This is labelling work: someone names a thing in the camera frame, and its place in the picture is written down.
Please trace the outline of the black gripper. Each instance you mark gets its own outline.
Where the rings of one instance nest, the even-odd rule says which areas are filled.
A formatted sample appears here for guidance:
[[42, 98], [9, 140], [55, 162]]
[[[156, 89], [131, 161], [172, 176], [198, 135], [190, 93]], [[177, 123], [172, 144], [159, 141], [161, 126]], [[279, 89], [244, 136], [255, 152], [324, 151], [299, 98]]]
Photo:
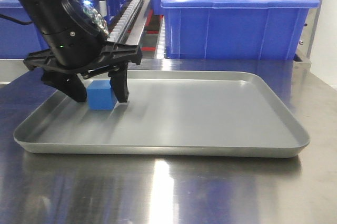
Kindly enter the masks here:
[[23, 7], [49, 45], [24, 59], [29, 70], [44, 69], [45, 85], [84, 103], [86, 88], [77, 74], [88, 79], [108, 72], [118, 102], [128, 101], [128, 63], [141, 63], [138, 45], [108, 42], [105, 19], [84, 0], [23, 0]]

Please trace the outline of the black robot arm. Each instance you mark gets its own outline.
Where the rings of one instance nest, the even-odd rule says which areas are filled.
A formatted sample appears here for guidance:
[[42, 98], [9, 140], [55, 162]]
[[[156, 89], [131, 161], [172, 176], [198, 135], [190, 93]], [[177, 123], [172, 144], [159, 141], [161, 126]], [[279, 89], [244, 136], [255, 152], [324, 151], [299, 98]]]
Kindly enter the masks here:
[[107, 73], [117, 100], [128, 101], [129, 63], [139, 65], [138, 45], [108, 40], [105, 19], [84, 0], [19, 0], [49, 48], [30, 53], [24, 64], [41, 68], [42, 82], [78, 103], [87, 99], [84, 79]]

